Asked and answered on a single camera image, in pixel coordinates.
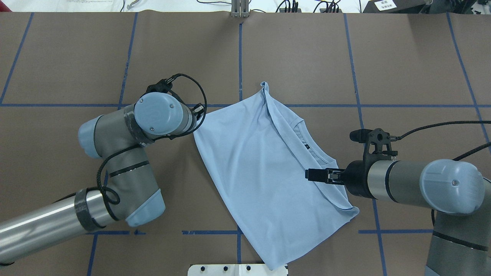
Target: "black tape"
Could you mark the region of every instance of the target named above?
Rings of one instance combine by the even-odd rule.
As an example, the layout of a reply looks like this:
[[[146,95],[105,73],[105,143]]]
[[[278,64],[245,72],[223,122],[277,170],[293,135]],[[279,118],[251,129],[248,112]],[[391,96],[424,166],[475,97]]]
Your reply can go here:
[[[87,232],[94,232],[101,227],[90,215],[87,207],[87,189],[82,189],[75,194],[75,213],[82,227]]]
[[[457,239],[457,238],[454,238],[451,236],[447,236],[447,235],[442,234],[440,232],[433,231],[433,236],[439,237],[439,238],[444,239],[446,241],[456,243],[456,244],[459,244],[461,246],[469,247],[472,249],[476,249],[476,250],[480,250],[480,251],[484,251],[484,252],[488,252],[488,250],[489,250],[489,247],[487,247],[487,246],[473,244],[473,243],[470,243],[468,241],[464,241],[464,240]]]
[[[390,164],[389,168],[387,169],[387,173],[385,173],[385,190],[387,191],[387,194],[389,195],[390,199],[392,199],[392,201],[397,202],[397,200],[392,196],[392,193],[390,192],[390,187],[389,187],[389,175],[390,175],[390,171],[392,170],[392,167],[394,167],[394,165],[399,162],[399,161],[395,161],[393,162],[392,164]]]
[[[136,168],[139,168],[141,166],[148,165],[148,164],[150,164],[148,162],[148,160],[147,161],[143,161],[143,162],[140,162],[138,164],[134,164],[134,165],[128,166],[126,168],[122,168],[122,169],[119,169],[117,171],[114,171],[114,172],[112,172],[112,173],[109,174],[109,177],[115,177],[115,176],[117,176],[117,175],[119,175],[121,173],[125,173],[125,172],[128,172],[128,171],[132,170],[132,169],[136,169]]]
[[[138,142],[140,146],[146,147],[154,143],[153,140],[148,138],[145,133],[143,133],[143,130],[136,122],[134,110],[131,110],[129,112],[127,112],[126,109],[124,110],[124,121],[131,136],[133,137],[133,139],[135,139],[136,142]]]

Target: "blue tape line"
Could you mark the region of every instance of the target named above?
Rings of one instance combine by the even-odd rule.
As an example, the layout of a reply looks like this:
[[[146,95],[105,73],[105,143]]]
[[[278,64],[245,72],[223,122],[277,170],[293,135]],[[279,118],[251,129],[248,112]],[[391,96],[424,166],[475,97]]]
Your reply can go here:
[[[14,73],[15,64],[17,63],[17,60],[19,59],[19,55],[21,53],[22,46],[24,45],[24,41],[26,40],[27,32],[29,31],[29,27],[30,27],[30,24],[32,22],[33,17],[34,17],[34,13],[31,12],[31,15],[29,17],[29,21],[27,22],[26,30],[24,30],[24,35],[22,36],[21,43],[19,44],[19,48],[17,49],[17,53],[15,54],[14,62],[12,63],[12,67],[10,68],[10,72],[8,73],[7,81],[5,82],[5,86],[3,87],[3,92],[1,93],[1,96],[0,96],[0,104],[3,102],[3,98],[5,97],[5,94],[7,93],[7,88],[8,88],[8,84],[10,83],[10,78],[12,77],[12,74]]]
[[[426,234],[433,233],[433,229],[387,229],[387,230],[359,230],[358,234]]]
[[[87,269],[87,276],[92,274],[92,265],[94,264],[95,248],[97,246],[97,234],[94,235],[92,240],[92,250],[90,251],[89,267]]]
[[[128,60],[126,60],[126,68],[124,69],[123,83],[121,85],[121,94],[119,95],[118,110],[121,109],[121,105],[123,103],[124,88],[126,86],[126,78],[128,76],[128,67],[130,67],[131,49],[133,47],[133,39],[135,38],[135,28],[136,28],[137,19],[138,19],[138,13],[136,12],[135,18],[133,19],[133,29],[131,31],[130,46],[128,47]]]
[[[125,231],[125,230],[121,230],[121,231],[117,231],[117,230],[108,230],[108,231],[95,231],[95,232],[92,232],[92,233],[87,233],[86,235],[129,235],[130,232],[129,231]]]
[[[237,230],[195,230],[182,231],[183,235],[237,235]]]
[[[239,24],[239,101],[242,100],[242,24]]]
[[[358,105],[350,104],[285,104],[289,108],[356,108]]]
[[[473,105],[361,105],[364,108],[473,108]]]
[[[454,42],[455,52],[457,53],[457,57],[459,58],[462,72],[464,73],[465,82],[467,83],[467,88],[469,89],[470,97],[472,98],[472,102],[474,103],[474,107],[476,108],[477,117],[479,118],[480,121],[482,121],[483,119],[481,116],[481,112],[479,111],[479,107],[477,106],[476,97],[475,97],[474,91],[472,90],[472,87],[470,85],[469,77],[467,75],[467,71],[465,69],[464,62],[462,61],[462,57],[461,57],[461,54],[459,51],[459,46],[457,45],[457,41],[455,39],[454,28],[452,27],[452,20],[450,19],[450,13],[448,13],[448,12],[447,12],[447,21],[448,21],[448,26],[450,28],[450,34],[452,35],[452,41]],[[484,124],[481,124],[481,129],[483,130],[484,138],[486,139],[486,142],[489,143],[490,140],[488,137],[488,132],[486,131]]]
[[[365,128],[363,126],[363,116],[361,114],[361,102],[360,95],[358,94],[358,82],[356,81],[356,73],[355,73],[355,62],[353,61],[353,52],[351,50],[351,41],[350,41],[350,31],[348,29],[348,18],[346,17],[346,13],[343,13],[344,17],[344,27],[346,30],[346,40],[348,42],[348,52],[350,54],[350,64],[351,64],[351,75],[353,76],[353,84],[355,86],[355,97],[356,97],[356,105],[358,107],[358,117],[360,119],[361,128]]]
[[[237,263],[242,264],[242,250],[241,250],[242,230],[237,226]]]
[[[135,230],[135,231],[133,232],[133,234],[135,234],[135,235],[146,235],[147,233],[145,233],[145,232],[141,232],[141,231],[138,231],[138,229],[137,229],[137,230]]]
[[[377,209],[377,202],[375,201],[375,199],[372,199],[372,204],[373,204],[373,212],[375,214],[375,227],[377,228],[377,239],[379,240],[379,251],[380,251],[380,260],[382,262],[382,273],[383,276],[387,276],[387,267],[385,265],[385,254],[383,252],[382,234],[380,233],[379,212]]]
[[[343,13],[343,17],[344,17],[344,26],[345,26],[345,30],[346,30],[346,40],[348,41],[348,52],[350,54],[351,73],[353,75],[353,84],[355,86],[355,96],[356,96],[356,105],[358,108],[358,118],[360,120],[360,127],[362,129],[364,129],[365,126],[363,124],[363,115],[361,113],[361,102],[360,102],[360,96],[358,94],[358,83],[356,82],[355,62],[353,61],[353,52],[351,49],[350,32],[348,29],[348,18],[346,16],[346,13]],[[375,226],[377,227],[377,231],[380,231],[379,213],[377,210],[377,203],[374,199],[372,200],[372,206],[373,206],[373,213],[375,215]],[[383,276],[387,276],[387,268],[385,266],[385,255],[383,252],[382,235],[380,233],[377,233],[377,237],[379,240],[379,251],[380,251],[380,260],[382,262]]]
[[[118,107],[118,104],[1,104],[0,107],[49,107],[49,108],[105,108]]]

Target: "silver metal tube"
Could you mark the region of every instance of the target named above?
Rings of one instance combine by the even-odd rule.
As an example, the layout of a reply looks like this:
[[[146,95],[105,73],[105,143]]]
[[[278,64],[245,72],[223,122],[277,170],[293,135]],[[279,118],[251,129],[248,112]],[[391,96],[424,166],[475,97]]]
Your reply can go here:
[[[392,201],[386,187],[386,175],[394,161],[381,160],[375,162],[368,171],[367,184],[370,193],[378,200]]]
[[[77,218],[74,199],[73,196],[0,223],[0,263],[12,263],[86,233]],[[99,225],[114,222],[99,191],[87,194],[87,206]]]

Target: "metal bracket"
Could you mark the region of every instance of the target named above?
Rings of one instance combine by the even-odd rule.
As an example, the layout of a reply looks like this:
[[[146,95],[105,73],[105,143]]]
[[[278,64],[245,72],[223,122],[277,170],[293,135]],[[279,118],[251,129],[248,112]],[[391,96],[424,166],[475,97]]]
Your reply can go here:
[[[249,17],[249,0],[232,0],[232,17]]]

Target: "grid line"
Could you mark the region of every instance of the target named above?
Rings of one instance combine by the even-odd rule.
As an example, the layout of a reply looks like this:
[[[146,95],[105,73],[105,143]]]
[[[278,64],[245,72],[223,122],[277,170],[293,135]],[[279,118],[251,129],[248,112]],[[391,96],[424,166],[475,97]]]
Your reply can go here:
[[[353,85],[355,88],[356,105],[358,108],[358,118],[360,120],[360,127],[362,129],[364,129],[365,126],[363,124],[363,114],[361,112],[361,101],[360,101],[360,96],[358,93],[358,83],[356,81],[356,73],[355,73],[355,62],[353,60],[353,52],[351,49],[351,41],[350,41],[350,31],[349,31],[349,27],[348,27],[348,17],[346,16],[346,13],[343,13],[343,17],[344,17],[344,26],[346,29],[346,40],[348,42],[348,52],[350,54],[351,72],[352,72],[352,76],[353,76]],[[372,207],[373,207],[373,213],[374,213],[374,217],[375,217],[375,227],[377,229],[377,238],[378,238],[378,242],[379,242],[379,252],[380,252],[380,260],[382,263],[382,273],[383,273],[383,276],[387,276],[387,267],[385,265],[385,254],[383,251],[382,234],[380,233],[379,212],[377,209],[377,202],[375,201],[375,199],[372,199]]]
[[[239,24],[239,102],[242,101],[242,24]],[[218,107],[225,107],[229,105],[215,105]],[[242,263],[242,250],[241,250],[241,240],[242,240],[242,230],[239,225],[236,224],[237,230],[192,230],[192,231],[181,231],[183,235],[237,235],[237,263]]]
[[[138,13],[135,13],[135,18],[133,19],[133,28],[131,30],[130,46],[128,47],[128,59],[126,60],[126,67],[124,69],[123,83],[121,84],[121,94],[119,95],[118,110],[121,109],[124,96],[124,88],[126,86],[126,78],[128,77],[128,68],[130,67],[131,50],[133,48],[133,39],[135,38],[136,21],[138,19]]]
[[[469,76],[467,75],[467,70],[465,69],[464,62],[462,61],[462,57],[460,54],[459,46],[457,45],[457,40],[455,39],[454,28],[452,27],[452,20],[450,19],[450,13],[449,12],[447,12],[447,22],[448,22],[448,27],[450,29],[450,34],[452,36],[452,42],[454,43],[455,52],[457,54],[457,58],[459,59],[459,63],[460,63],[461,68],[462,68],[462,73],[464,74],[465,83],[467,84],[467,88],[469,89],[470,97],[472,98],[472,102],[474,103],[474,107],[476,109],[477,117],[479,118],[480,121],[482,121],[483,118],[481,116],[481,112],[479,111],[479,107],[477,106],[476,96],[474,95],[474,91],[472,90],[472,86],[470,85]],[[486,139],[486,143],[489,143],[490,139],[488,137],[488,132],[486,131],[484,124],[481,124],[481,129],[483,130],[483,134],[484,134],[484,138]]]
[[[21,54],[22,46],[24,45],[24,41],[26,40],[27,32],[29,31],[29,27],[33,17],[34,17],[34,13],[31,12],[31,15],[29,16],[29,21],[27,22],[26,29],[24,30],[24,35],[22,36],[17,52],[15,53],[14,61],[12,62],[12,67],[10,67],[10,71],[8,72],[7,80],[5,81],[5,86],[3,87],[3,91],[0,96],[0,104],[2,104],[5,94],[7,93],[8,84],[10,83],[10,78],[14,73],[15,64],[17,64],[17,60],[19,59],[19,55]]]
[[[358,230],[358,234],[426,234],[433,233],[433,229],[380,229]]]

